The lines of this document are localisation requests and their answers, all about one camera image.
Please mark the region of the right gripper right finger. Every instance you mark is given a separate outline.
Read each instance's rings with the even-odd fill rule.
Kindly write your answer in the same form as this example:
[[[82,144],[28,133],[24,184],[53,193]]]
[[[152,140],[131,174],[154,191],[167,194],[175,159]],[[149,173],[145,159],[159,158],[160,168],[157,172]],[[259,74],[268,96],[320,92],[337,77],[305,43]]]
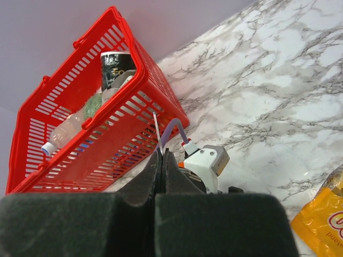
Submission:
[[[156,256],[298,256],[286,212],[259,193],[204,194],[170,151],[155,196]]]

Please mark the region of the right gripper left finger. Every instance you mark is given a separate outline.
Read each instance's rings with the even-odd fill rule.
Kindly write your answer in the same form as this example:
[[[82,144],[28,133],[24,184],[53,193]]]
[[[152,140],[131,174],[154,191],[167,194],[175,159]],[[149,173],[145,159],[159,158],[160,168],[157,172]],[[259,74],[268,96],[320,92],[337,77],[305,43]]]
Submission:
[[[1,199],[1,256],[153,256],[162,156],[115,193],[17,193]]]

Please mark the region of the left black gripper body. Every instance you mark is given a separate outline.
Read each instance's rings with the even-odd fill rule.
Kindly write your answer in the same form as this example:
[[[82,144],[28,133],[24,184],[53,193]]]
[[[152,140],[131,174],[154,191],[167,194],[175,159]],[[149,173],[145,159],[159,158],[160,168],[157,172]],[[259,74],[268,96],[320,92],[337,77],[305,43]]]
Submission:
[[[207,193],[207,194],[214,194],[210,192],[210,190],[205,186],[201,178],[197,176],[194,172],[186,168],[182,168],[182,173],[202,192]],[[230,186],[228,188],[228,193],[243,193],[243,192],[244,190],[238,187]]]

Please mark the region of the silver key bunch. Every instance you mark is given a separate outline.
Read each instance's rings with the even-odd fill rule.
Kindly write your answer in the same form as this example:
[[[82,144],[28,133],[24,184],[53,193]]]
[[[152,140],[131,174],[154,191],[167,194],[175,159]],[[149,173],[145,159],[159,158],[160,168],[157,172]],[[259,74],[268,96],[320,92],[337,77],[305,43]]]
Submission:
[[[159,124],[158,124],[156,112],[153,113],[153,119],[154,119],[154,125],[155,125],[155,129],[156,129],[156,136],[158,139],[157,149],[159,149],[161,155],[163,156],[163,146],[162,146],[162,142],[161,142],[160,130],[159,130]]]

